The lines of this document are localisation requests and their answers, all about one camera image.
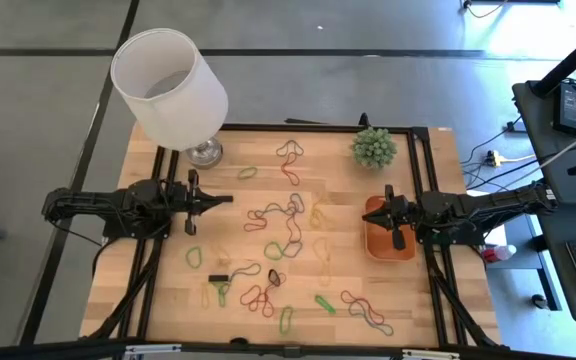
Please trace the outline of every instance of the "table lamp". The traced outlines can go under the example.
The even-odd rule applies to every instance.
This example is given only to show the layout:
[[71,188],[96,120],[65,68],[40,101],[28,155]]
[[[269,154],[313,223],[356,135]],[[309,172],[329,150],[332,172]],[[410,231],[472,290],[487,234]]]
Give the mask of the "table lamp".
[[186,35],[152,29],[128,39],[110,67],[115,88],[160,146],[184,151],[193,166],[216,165],[214,138],[228,113],[228,95]]

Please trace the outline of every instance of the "wooden tabletop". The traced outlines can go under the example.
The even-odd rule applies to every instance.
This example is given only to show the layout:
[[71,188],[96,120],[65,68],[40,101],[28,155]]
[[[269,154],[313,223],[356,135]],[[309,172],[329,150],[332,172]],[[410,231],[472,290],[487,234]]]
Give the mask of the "wooden tabletop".
[[[463,193],[452,130],[431,129],[430,135],[440,190]],[[349,145],[353,136],[221,131],[217,137],[224,147],[223,159],[213,169],[199,170],[199,184],[211,195],[233,195],[234,202],[219,205],[199,217],[196,236],[183,232],[185,214],[175,216],[171,236],[163,245],[147,338],[226,343],[235,337],[245,337],[256,344],[436,346],[422,249],[417,249],[412,260],[400,263],[377,262],[365,254],[361,215],[368,197],[383,194],[384,185],[391,184],[396,194],[404,194],[410,200],[415,198],[406,138],[393,135],[398,150],[393,164],[373,171],[361,168],[352,159]],[[296,140],[305,151],[288,167],[300,177],[298,186],[291,185],[280,171],[284,158],[275,154],[288,139]],[[420,164],[424,164],[421,143],[417,149]],[[119,187],[149,178],[155,151],[156,146],[136,125]],[[253,178],[238,180],[239,171],[249,166],[256,166],[258,173]],[[182,155],[176,179],[185,183],[188,169],[187,158]],[[427,176],[422,172],[424,189],[428,190]],[[264,257],[264,246],[269,241],[285,244],[288,239],[286,215],[269,214],[268,228],[245,232],[246,214],[249,210],[264,209],[271,202],[285,206],[292,193],[300,194],[305,204],[305,213],[295,217],[303,232],[303,249],[295,259],[269,260]],[[324,215],[321,226],[313,226],[309,221],[317,201],[320,201],[317,208]],[[322,262],[313,248],[322,246],[325,239],[330,244],[330,279],[322,272]],[[119,240],[100,256],[82,335],[96,330],[123,296],[135,244],[133,239]],[[202,250],[202,265],[198,269],[186,262],[187,251],[195,246]],[[486,333],[498,341],[497,322],[480,258],[467,247],[451,249],[462,302]],[[195,260],[194,255],[191,254],[191,260]],[[220,307],[216,288],[207,283],[208,275],[231,274],[253,263],[261,265],[261,273],[236,277],[226,295],[225,307]],[[270,269],[286,274],[286,282],[268,292],[275,311],[271,318],[266,318],[260,311],[251,312],[241,305],[240,296],[253,285],[265,288]],[[343,290],[368,299],[384,315],[385,323],[392,326],[393,336],[370,327],[362,317],[351,316],[348,305],[340,298]],[[315,295],[323,296],[336,308],[336,314],[330,315],[321,308],[314,301]],[[289,305],[294,308],[291,329],[282,335],[279,318],[282,308]],[[449,339],[454,341],[452,315],[445,299],[444,312]],[[137,315],[138,311],[134,311],[130,334],[136,333]]]

